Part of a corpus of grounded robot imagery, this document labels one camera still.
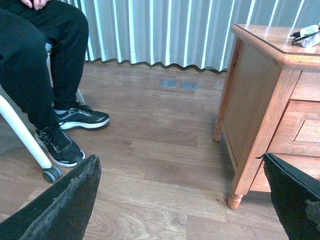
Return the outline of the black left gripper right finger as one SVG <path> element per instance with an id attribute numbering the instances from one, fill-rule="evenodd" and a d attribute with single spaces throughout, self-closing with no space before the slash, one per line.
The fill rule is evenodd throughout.
<path id="1" fill-rule="evenodd" d="M 271 190 L 271 202 L 290 240 L 320 238 L 320 181 L 266 152 L 263 170 Z"/>

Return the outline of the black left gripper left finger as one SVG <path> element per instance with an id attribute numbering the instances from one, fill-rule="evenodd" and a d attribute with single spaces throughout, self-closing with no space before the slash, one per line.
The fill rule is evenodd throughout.
<path id="1" fill-rule="evenodd" d="M 101 179 L 91 155 L 37 198 L 0 224 L 2 240 L 81 240 Z"/>

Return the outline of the person's hand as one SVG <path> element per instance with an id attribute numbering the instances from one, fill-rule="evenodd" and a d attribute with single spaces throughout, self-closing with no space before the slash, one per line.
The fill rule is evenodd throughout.
<path id="1" fill-rule="evenodd" d="M 30 9 L 41 10 L 50 0 L 21 0 L 21 2 Z"/>

